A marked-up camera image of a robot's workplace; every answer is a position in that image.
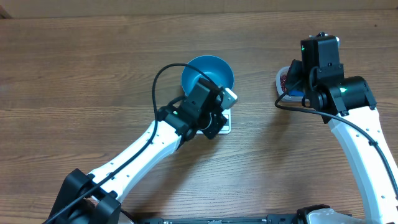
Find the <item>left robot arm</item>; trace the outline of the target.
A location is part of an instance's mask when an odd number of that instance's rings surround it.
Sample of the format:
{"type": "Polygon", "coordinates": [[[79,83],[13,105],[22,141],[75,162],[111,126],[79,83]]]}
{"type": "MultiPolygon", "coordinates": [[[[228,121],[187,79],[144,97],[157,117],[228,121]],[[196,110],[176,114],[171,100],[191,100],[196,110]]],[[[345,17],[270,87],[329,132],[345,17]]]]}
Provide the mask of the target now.
{"type": "Polygon", "coordinates": [[[228,123],[224,111],[236,102],[233,84],[200,77],[189,94],[155,108],[155,119],[123,152],[88,174],[69,173],[47,223],[123,223],[121,204],[132,188],[162,159],[198,132],[213,139],[228,123]]]}

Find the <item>blue plastic scoop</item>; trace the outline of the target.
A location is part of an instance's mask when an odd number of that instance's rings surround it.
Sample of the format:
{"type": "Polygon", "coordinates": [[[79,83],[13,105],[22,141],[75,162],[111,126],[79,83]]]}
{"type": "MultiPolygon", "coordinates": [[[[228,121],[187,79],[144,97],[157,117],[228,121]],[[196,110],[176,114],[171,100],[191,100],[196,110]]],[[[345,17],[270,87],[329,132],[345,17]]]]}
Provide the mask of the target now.
{"type": "Polygon", "coordinates": [[[299,90],[290,90],[289,91],[289,96],[301,96],[303,97],[304,92],[299,91],[299,90]]]}

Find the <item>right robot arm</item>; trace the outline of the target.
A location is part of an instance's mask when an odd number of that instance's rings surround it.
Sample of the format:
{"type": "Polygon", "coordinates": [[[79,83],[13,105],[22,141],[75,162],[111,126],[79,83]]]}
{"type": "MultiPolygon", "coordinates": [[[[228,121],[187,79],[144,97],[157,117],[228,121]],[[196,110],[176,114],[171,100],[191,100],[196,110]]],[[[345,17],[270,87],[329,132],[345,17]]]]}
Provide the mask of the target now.
{"type": "Polygon", "coordinates": [[[299,223],[397,223],[397,164],[385,140],[377,101],[361,76],[345,77],[339,38],[323,32],[301,40],[300,60],[287,72],[281,98],[299,91],[301,107],[287,110],[316,114],[329,125],[349,162],[365,218],[303,208],[299,223]]]}

